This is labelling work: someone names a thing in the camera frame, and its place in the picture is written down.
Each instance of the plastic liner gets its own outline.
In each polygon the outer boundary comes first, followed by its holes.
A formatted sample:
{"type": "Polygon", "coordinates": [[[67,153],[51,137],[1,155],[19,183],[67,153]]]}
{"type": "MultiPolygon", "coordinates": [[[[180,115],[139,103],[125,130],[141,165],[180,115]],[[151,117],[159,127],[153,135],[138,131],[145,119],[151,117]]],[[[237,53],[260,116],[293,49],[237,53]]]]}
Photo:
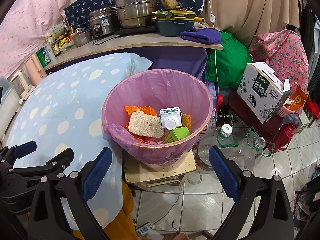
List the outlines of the plastic liner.
{"type": "Polygon", "coordinates": [[[155,69],[137,73],[120,82],[107,96],[102,109],[104,132],[137,160],[163,165],[189,151],[212,114],[212,97],[197,78],[177,70],[155,69]],[[126,129],[129,116],[124,106],[180,107],[191,116],[191,135],[162,145],[138,142],[126,129]]]}

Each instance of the metal bowl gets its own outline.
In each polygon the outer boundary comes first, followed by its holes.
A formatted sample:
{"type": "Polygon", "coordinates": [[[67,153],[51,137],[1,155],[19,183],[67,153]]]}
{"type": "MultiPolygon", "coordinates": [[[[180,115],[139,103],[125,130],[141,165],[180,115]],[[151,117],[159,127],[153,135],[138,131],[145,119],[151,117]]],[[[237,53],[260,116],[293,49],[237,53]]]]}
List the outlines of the metal bowl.
{"type": "Polygon", "coordinates": [[[88,42],[92,41],[91,30],[80,31],[72,37],[72,40],[77,47],[87,44],[88,42]]]}

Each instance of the green box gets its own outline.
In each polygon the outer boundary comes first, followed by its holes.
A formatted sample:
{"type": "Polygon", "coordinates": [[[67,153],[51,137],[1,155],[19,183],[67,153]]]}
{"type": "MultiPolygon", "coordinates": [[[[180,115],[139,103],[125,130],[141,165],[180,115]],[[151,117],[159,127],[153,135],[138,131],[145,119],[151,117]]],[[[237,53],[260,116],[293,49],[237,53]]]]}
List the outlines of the green box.
{"type": "Polygon", "coordinates": [[[164,143],[176,142],[176,141],[179,141],[189,135],[190,135],[190,131],[188,130],[187,127],[184,126],[184,127],[180,127],[180,128],[175,128],[169,133],[169,135],[165,139],[164,143]]]}

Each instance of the white plastic bin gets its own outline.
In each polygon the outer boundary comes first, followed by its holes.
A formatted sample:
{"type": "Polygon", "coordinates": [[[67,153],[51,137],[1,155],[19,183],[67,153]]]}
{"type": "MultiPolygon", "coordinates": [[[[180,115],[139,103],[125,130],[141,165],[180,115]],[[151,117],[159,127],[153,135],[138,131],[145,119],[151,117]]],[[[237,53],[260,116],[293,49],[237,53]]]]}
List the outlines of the white plastic bin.
{"type": "Polygon", "coordinates": [[[5,77],[0,77],[0,87],[3,87],[0,104],[0,141],[2,142],[5,130],[19,108],[20,97],[5,77]]]}

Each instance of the white jug cap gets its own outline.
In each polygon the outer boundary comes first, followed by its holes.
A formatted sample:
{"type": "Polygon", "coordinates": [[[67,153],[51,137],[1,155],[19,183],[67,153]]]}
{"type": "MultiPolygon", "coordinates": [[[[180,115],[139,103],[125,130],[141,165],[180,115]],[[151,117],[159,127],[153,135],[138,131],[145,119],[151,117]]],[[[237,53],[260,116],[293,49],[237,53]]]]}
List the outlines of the white jug cap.
{"type": "Polygon", "coordinates": [[[223,136],[229,137],[232,133],[232,126],[227,123],[222,125],[221,133],[223,136]]]}
{"type": "Polygon", "coordinates": [[[168,116],[163,121],[164,128],[172,130],[179,125],[179,119],[176,116],[168,116]]]}

